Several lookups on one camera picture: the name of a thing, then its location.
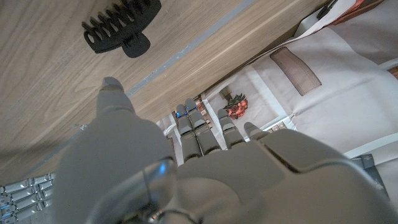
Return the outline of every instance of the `red flower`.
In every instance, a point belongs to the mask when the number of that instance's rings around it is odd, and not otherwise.
[[[238,103],[238,105],[234,105],[231,107],[231,109],[226,109],[226,112],[228,113],[228,116],[231,119],[237,119],[238,117],[242,117],[244,115],[244,112],[248,108],[248,101],[247,100],[242,100],[241,102]]]

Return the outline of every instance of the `wooden table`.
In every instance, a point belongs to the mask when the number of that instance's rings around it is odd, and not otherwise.
[[[150,49],[128,58],[121,48],[95,54],[83,38],[81,22],[111,0],[0,0],[0,185],[56,169],[76,126],[95,117],[104,77],[157,121],[325,1],[162,0],[143,31]]]

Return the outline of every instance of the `wood grain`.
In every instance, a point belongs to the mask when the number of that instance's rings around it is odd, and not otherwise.
[[[164,0],[144,34],[151,47],[127,58],[94,54],[88,21],[112,1],[3,1],[0,8],[0,185],[24,174],[95,117],[102,78],[126,90],[182,50],[242,0]],[[131,96],[139,115],[157,121],[296,25],[325,0],[256,1]],[[59,155],[34,171],[51,172]]]

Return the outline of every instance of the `robotic hand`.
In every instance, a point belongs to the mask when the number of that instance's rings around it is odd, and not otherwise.
[[[177,116],[179,167],[162,131],[105,78],[97,117],[58,170],[57,223],[398,223],[367,174],[314,139],[246,123],[245,142],[221,110],[222,151],[193,100]]]

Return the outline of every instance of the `wooden surface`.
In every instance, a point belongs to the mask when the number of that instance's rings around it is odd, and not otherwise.
[[[161,1],[143,32],[151,47],[134,59],[122,49],[94,54],[83,38],[81,22],[113,1],[0,1],[0,185],[57,167],[62,151],[54,150],[95,117],[104,77],[130,90],[243,1]],[[133,94],[138,115],[157,121],[169,114],[323,2],[255,1]]]

